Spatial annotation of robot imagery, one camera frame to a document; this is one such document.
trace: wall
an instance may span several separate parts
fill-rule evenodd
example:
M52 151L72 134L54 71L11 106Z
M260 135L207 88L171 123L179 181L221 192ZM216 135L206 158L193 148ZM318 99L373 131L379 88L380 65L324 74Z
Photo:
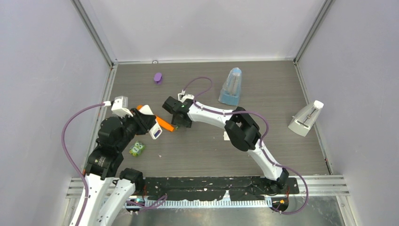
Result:
M293 59L324 2L89 1L120 62Z
M399 2L335 1L300 69L362 225L397 225Z
M68 0L2 1L0 30L0 225L59 225L75 176L61 130L78 110L101 101L108 65ZM67 130L78 165L95 114Z

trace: orange object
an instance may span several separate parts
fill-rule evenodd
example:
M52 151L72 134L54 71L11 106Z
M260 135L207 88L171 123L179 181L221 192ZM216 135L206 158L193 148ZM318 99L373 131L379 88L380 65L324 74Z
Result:
M142 107L143 107L142 105L139 105L139 106L137 106L137 109L140 110L140 108L142 108ZM165 120L161 119L158 116L157 116L157 122L162 128L164 128L168 131L171 131L171 132L175 131L175 128L171 124L169 124L168 122L166 122Z

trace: purple object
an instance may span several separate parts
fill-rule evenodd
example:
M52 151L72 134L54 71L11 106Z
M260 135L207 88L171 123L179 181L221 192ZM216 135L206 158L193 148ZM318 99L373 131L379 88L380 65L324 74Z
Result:
M161 82L162 82L162 73L158 72L158 73L155 74L154 82L156 84L158 84L158 85L161 84Z

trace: purple cable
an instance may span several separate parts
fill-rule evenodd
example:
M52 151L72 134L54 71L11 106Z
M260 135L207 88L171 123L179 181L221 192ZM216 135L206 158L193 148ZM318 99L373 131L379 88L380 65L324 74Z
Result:
M126 203L139 206L139 207L143 208L144 210L152 210L152 209L156 209L156 208L158 208L159 206L161 206L161 205L166 201L167 198L168 198L168 196L167 196L167 195L164 195L164 196L160 197L156 202L154 202L153 204L151 204L150 206L145 206L145 205L143 205L143 204L140 204L140 203L137 203L137 202L132 202L132 201L126 201Z
M308 188L308 185L307 185L305 179L302 177L301 174L299 174L296 170L294 170L294 169L292 169L292 168L290 168L290 167L288 167L288 166L280 165L280 164L277 164L277 163L273 162L273 161L269 158L269 156L267 155L266 151L262 148L263 139L264 139L264 137L267 135L267 133L269 132L269 123L267 122L267 120L266 120L262 115L260 115L260 114L258 114L258 113L256 113L256 112L251 112L251 111L238 111L238 112L231 112L231 113L223 113L223 112L219 112L219 111L215 111L215 110L212 110L212 109L208 109L208 108L204 108L204 107L199 106L199 105L197 104L196 98L199 97L199 96L201 96L202 94L208 92L208 91L212 88L212 86L213 86L213 82L212 82L212 80L211 80L209 77L201 76L201 77L197 77L197 78L191 80L191 81L188 82L187 85L183 88L183 92L185 92L185 90L187 89L187 87L189 87L189 85L190 85L191 83L193 83L194 81L196 81L196 80L198 80L198 79L206 79L206 80L209 80L209 81L211 82L211 85L210 85L209 88L206 89L205 91L202 91L202 92L200 92L199 94L197 94L197 95L194 96L194 99L192 100L192 102L193 102L193 104L194 104L196 107L201 108L202 110L205 110L205 111L208 111L208 112L211 112L211 113L215 113L215 114L220 114L220 115L223 115L223 114L224 114L224 115L233 115L233 114L243 114L243 113L253 114L253 115L258 116L259 118L261 118L261 119L264 121L264 123L266 124L266 131L265 131L265 132L263 133L263 135L261 136L260 142L259 142L259 148L262 150L262 153L265 155L266 159L267 159L272 165L275 165L275 166L278 166L278 167L281 167L281 168L285 168L285 169L287 169L287 170L289 170L289 171L294 172L296 175L298 175L299 178L303 181L303 185L305 186L305 190L306 190L306 199L305 199L305 202L304 202L304 204L303 204L298 210L295 210L295 211L292 211L292 212L281 212L281 213L282 213L282 214L285 214L285 215L290 215L290 214L296 214L296 213L302 211L302 210L305 208L305 206L308 204L308 201L309 201L309 188ZM274 211L276 211L276 212L279 212L279 210L278 210L277 208L272 207L272 209L273 209Z
M78 166L76 166L76 164L75 164L75 162L73 161L71 155L69 154L68 150L66 149L66 145L65 145L65 131L66 131L66 128L68 127L69 123L71 123L71 121L72 121L74 118L76 118L76 116L80 115L81 113L83 113L83 112L85 112L85 111L87 111L87 110L89 110L89 109L92 109L92 108L95 108L95 107L104 106L104 105L105 105L105 103L96 104L96 105L93 105L93 106L90 106L90 107L86 107L86 108L84 108L84 109L78 111L76 114L74 114L74 115L66 122L66 124L64 125L62 134L61 134L61 144L62 144L62 146L63 146L65 155L66 155L66 157L68 158L68 160L69 160L69 162L71 163L71 165L73 166L73 168L74 168L74 169L76 170L76 172L78 173L79 177L82 179L83 185L84 185L84 189L85 189L85 200L83 201L82 209L80 210L78 219L76 220L76 224L75 224L76 226L79 225L80 220L81 220L81 218L82 218L82 216L83 216L83 212L85 211L85 208L86 208L86 205L87 205L87 201L88 201L88 200L87 200L87 197L88 197L88 184L87 184L87 181L85 180L85 177L84 177L83 174L80 172L80 169L78 168Z

